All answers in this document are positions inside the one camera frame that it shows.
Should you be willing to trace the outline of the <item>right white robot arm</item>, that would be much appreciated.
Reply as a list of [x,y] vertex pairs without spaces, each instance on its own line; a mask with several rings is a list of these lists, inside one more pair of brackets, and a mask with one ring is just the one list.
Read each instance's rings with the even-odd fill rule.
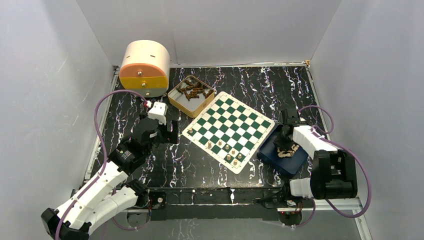
[[313,160],[310,177],[290,180],[282,202],[295,207],[302,198],[351,199],[357,195],[355,159],[334,146],[315,127],[301,119],[295,108],[282,112],[283,125],[273,141],[279,158],[293,157],[304,150]]

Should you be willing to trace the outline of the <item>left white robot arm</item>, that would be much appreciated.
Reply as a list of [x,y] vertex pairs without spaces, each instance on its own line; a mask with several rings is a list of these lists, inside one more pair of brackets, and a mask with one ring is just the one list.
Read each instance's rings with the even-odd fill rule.
[[46,232],[54,240],[87,240],[103,223],[128,208],[148,208],[150,190],[127,178],[146,162],[159,144],[177,144],[177,120],[161,124],[141,118],[133,134],[121,139],[102,167],[78,192],[57,208],[41,214]]

